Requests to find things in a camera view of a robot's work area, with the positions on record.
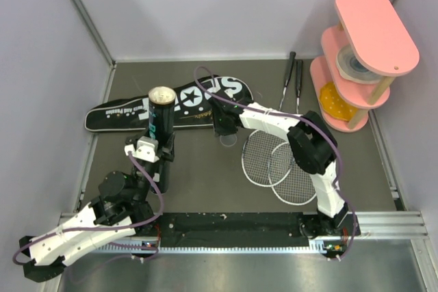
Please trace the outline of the clear plastic tube lid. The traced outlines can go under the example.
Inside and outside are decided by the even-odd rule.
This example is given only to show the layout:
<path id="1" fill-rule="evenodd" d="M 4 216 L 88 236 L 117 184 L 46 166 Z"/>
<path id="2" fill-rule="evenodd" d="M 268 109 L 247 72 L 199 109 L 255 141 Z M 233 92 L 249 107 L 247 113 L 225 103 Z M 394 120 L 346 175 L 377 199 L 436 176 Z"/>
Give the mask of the clear plastic tube lid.
<path id="1" fill-rule="evenodd" d="M 232 147 L 237 143 L 237 135 L 221 135 L 220 143 L 225 147 Z"/>

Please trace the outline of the black shuttlecock tube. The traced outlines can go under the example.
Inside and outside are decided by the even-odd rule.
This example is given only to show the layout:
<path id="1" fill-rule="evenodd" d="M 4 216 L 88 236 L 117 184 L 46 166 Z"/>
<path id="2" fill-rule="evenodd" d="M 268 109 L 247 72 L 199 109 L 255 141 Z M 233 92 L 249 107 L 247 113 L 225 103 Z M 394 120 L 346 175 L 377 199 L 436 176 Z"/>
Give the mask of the black shuttlecock tube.
<path id="1" fill-rule="evenodd" d="M 149 100 L 149 127 L 146 136 L 157 140 L 160 144 L 163 144 L 169 136 L 174 133 L 175 101 L 162 105 Z M 143 163 L 144 169 L 149 173 L 151 178 L 156 174 L 158 175 L 155 182 L 162 194 L 168 190 L 170 182 L 170 163 L 171 162 L 164 162 L 162 164 Z"/>

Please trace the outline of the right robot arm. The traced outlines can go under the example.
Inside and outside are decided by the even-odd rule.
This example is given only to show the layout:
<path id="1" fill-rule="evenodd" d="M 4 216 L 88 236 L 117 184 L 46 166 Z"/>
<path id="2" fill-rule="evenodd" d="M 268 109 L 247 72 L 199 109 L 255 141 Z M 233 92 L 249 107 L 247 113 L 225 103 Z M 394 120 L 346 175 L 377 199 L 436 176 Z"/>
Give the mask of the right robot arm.
<path id="1" fill-rule="evenodd" d="M 242 127 L 261 130 L 289 144 L 298 167 L 310 175 L 316 192 L 320 228 L 333 235 L 344 227 L 348 206 L 339 188 L 341 164 L 337 142 L 319 114 L 287 114 L 256 102 L 236 103 L 219 96 L 209 99 L 214 130 L 230 135 Z"/>

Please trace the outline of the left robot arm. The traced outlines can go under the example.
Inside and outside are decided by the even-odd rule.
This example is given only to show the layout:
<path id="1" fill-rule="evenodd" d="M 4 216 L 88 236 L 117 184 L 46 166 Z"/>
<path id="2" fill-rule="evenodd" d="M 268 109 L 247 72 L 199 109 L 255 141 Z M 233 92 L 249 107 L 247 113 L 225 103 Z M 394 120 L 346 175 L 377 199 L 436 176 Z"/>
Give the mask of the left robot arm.
<path id="1" fill-rule="evenodd" d="M 131 173 L 110 172 L 99 185 L 99 195 L 80 212 L 44 235 L 21 238 L 19 251 L 29 257 L 21 264 L 24 276 L 45 282 L 104 245 L 151 233 L 164 210 L 153 212 L 146 198 L 150 191 L 162 196 L 159 184 L 175 157 L 174 140 L 174 133 L 165 142 L 150 135 L 131 139 L 125 146 Z"/>

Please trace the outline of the white shuttlecock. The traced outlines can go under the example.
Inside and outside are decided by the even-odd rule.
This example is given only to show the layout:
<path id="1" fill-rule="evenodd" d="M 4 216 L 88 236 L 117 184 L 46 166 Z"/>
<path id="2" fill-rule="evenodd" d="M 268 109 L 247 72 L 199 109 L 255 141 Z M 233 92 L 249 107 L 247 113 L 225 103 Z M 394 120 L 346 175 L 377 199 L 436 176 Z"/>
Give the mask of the white shuttlecock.
<path id="1" fill-rule="evenodd" d="M 174 102 L 175 98 L 175 91 L 166 86 L 155 87 L 149 92 L 149 100 L 156 104 L 169 104 Z"/>

